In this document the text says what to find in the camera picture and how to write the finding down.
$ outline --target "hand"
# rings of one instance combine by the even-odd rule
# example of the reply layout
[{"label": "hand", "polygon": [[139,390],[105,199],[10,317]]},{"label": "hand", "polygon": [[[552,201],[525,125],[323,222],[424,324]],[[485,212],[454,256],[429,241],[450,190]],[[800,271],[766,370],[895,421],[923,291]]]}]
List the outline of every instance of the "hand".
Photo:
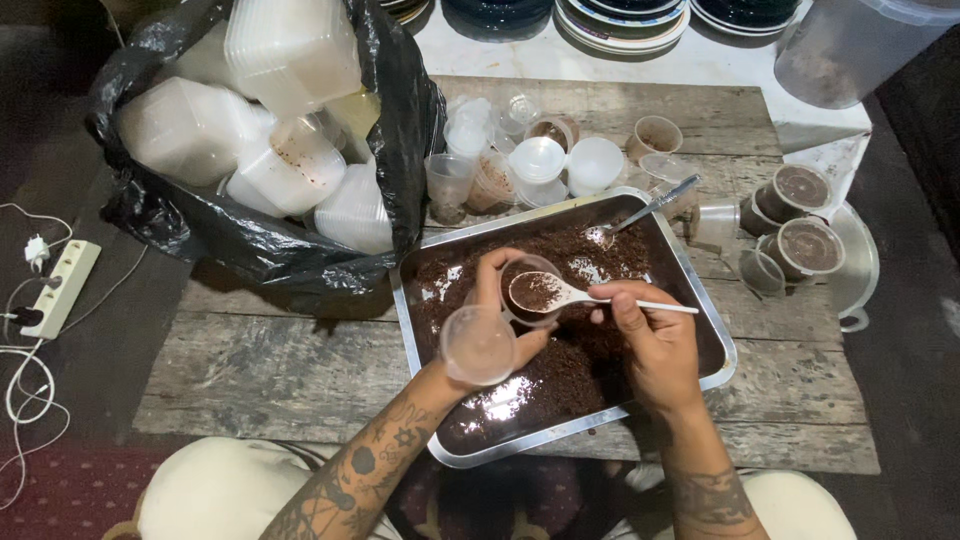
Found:
[{"label": "hand", "polygon": [[[477,264],[477,283],[476,288],[473,289],[473,302],[477,305],[492,306],[500,310],[500,279],[496,272],[504,264],[523,255],[525,254],[518,249],[500,248],[482,256]],[[531,358],[542,351],[543,347],[546,347],[550,332],[556,328],[557,324],[554,323],[547,328],[528,331],[516,339],[518,353],[514,371],[527,365]]]},{"label": "hand", "polygon": [[613,319],[634,351],[627,372],[638,400],[661,413],[703,405],[693,316],[636,306],[636,300],[680,303],[647,282],[610,282],[594,285],[588,293],[597,300],[612,299]]}]

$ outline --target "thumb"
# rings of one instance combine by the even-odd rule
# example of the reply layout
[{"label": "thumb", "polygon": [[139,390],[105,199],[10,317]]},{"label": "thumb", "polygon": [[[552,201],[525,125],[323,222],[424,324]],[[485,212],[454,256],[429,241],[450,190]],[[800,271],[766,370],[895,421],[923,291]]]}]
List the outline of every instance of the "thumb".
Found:
[{"label": "thumb", "polygon": [[617,327],[634,348],[634,352],[639,354],[644,344],[654,337],[653,331],[647,325],[646,315],[636,306],[634,295],[627,292],[617,293],[611,300],[611,307]]}]

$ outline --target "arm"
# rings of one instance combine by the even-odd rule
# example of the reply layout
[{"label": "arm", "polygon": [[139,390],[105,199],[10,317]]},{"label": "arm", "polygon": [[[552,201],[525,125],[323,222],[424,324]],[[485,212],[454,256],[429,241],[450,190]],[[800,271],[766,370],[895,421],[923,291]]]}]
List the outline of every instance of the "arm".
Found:
[{"label": "arm", "polygon": [[634,351],[627,369],[637,400],[659,428],[677,537],[768,539],[704,403],[693,317],[641,311],[635,300],[677,304],[646,282],[595,285],[589,293],[612,299],[613,318]]},{"label": "arm", "polygon": [[[480,259],[476,303],[500,309],[496,269],[523,255],[500,249]],[[535,356],[552,329],[517,340],[514,370]],[[446,375],[444,363],[429,362],[407,386],[294,495],[260,536],[261,540],[365,539],[384,503],[448,412],[477,388]]]}]

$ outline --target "right hand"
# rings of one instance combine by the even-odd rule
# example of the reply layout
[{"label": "right hand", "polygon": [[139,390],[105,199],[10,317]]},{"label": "right hand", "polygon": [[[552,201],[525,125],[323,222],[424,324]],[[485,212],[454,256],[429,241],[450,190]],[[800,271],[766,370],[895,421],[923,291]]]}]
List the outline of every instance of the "right hand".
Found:
[{"label": "right hand", "polygon": [[627,372],[639,401],[651,412],[664,414],[703,406],[693,316],[636,306],[636,300],[680,303],[647,282],[609,282],[592,286],[588,293],[612,300],[613,319],[634,351]]}]

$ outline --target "white plastic spoon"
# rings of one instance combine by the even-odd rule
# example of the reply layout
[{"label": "white plastic spoon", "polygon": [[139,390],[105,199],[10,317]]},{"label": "white plastic spoon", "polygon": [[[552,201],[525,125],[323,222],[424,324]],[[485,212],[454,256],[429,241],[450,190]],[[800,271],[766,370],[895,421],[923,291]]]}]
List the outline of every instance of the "white plastic spoon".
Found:
[{"label": "white plastic spoon", "polygon": [[[548,292],[545,294],[549,295],[549,291],[556,291],[553,293],[553,298],[547,301],[545,306],[542,307],[530,307],[523,304],[519,301],[516,296],[520,290],[523,288],[522,283],[517,283],[517,280],[520,278],[526,279],[536,279],[540,281],[542,287],[544,287]],[[510,299],[514,301],[519,307],[526,309],[527,311],[532,311],[534,313],[550,313],[556,311],[561,307],[568,306],[570,304],[580,304],[582,302],[593,302],[595,304],[609,304],[610,300],[597,300],[592,296],[588,295],[586,292],[573,287],[569,283],[561,280],[557,276],[550,274],[548,272],[524,272],[519,276],[515,277],[510,282]],[[673,306],[670,304],[658,304],[656,302],[644,302],[642,300],[637,300],[636,305],[638,307],[646,307],[648,309],[664,309],[667,311],[680,311],[682,313],[691,313],[696,314],[700,312],[700,309],[696,307],[684,307],[684,306]]]}]

